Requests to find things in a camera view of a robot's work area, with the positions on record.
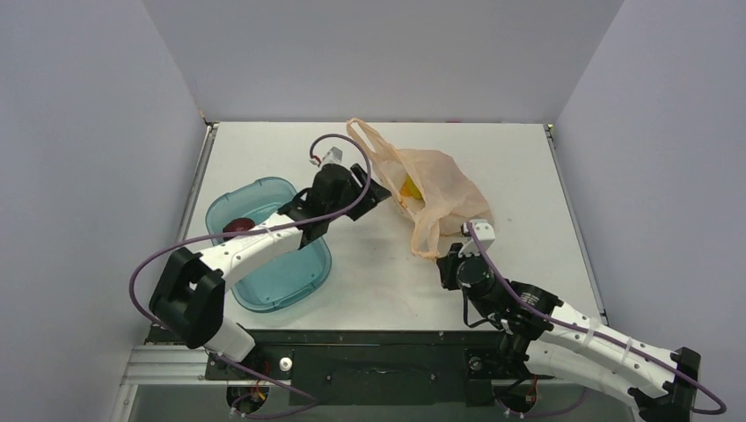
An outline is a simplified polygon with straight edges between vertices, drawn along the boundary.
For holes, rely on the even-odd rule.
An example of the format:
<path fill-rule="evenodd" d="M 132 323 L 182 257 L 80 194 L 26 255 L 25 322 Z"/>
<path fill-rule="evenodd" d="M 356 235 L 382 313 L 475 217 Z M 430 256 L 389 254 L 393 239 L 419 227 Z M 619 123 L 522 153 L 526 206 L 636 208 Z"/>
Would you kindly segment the orange plastic bag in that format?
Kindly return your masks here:
<path fill-rule="evenodd" d="M 440 241 L 460 237 L 465 222 L 486 219 L 494 223 L 487 199 L 452 156 L 434 149 L 399 149 L 358 118 L 348 120 L 346 130 L 367 154 L 380 184 L 391 192 L 399 213 L 413 223 L 413 255 L 434 260 L 440 256 Z M 420 189 L 423 200 L 399 193 L 406 175 Z"/>

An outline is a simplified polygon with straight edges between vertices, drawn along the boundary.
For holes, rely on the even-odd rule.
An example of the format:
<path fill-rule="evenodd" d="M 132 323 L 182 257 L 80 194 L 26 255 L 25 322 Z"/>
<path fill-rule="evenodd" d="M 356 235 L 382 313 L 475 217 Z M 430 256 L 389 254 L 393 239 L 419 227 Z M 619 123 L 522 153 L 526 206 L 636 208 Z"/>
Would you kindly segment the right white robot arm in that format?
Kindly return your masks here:
<path fill-rule="evenodd" d="M 496 363 L 517 378 L 546 375 L 602 392 L 645 421 L 689 421 L 701 357 L 687 347 L 647 345 L 586 316 L 544 289 L 499 282 L 478 254 L 453 244 L 436 260 L 442 287 L 498 332 Z"/>

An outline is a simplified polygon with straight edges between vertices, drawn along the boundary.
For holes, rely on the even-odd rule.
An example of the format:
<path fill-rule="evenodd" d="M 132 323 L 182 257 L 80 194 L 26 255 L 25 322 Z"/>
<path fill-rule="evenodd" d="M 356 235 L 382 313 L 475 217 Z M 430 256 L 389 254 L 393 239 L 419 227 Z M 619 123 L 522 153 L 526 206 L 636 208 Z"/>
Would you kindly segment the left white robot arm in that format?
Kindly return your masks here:
<path fill-rule="evenodd" d="M 201 251 L 172 252 L 150 312 L 187 347 L 221 354 L 239 377 L 251 378 L 261 370 L 263 356 L 247 330 L 224 314 L 226 294 L 263 265 L 321 238 L 331 221 L 341 216 L 356 221 L 390 197 L 359 164 L 324 164 L 310 187 L 247 234 Z"/>

